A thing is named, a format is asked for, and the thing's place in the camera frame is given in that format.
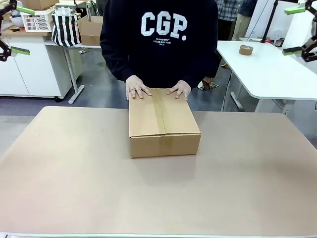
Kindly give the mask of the person's right hand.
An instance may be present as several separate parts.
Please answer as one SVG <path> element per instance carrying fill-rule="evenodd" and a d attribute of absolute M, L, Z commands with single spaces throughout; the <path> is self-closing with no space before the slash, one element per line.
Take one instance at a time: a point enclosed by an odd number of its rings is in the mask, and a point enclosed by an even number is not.
<path fill-rule="evenodd" d="M 144 94 L 151 96 L 150 89 L 144 85 L 142 80 L 137 77 L 136 75 L 131 75 L 125 81 L 126 84 L 126 99 L 129 100 L 130 98 L 139 99 L 144 98 Z"/>

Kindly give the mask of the person's left hand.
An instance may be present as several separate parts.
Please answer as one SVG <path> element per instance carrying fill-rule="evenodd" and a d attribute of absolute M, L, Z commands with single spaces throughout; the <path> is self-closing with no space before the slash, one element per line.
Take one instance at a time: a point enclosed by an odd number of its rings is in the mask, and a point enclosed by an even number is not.
<path fill-rule="evenodd" d="M 190 94 L 190 92 L 191 92 L 190 85 L 183 80 L 179 80 L 176 83 L 176 85 L 174 85 L 166 94 L 171 95 L 174 93 L 175 99 L 179 99 L 181 97 L 181 95 L 183 95 L 183 97 L 186 100 L 188 100 L 188 95 Z"/>

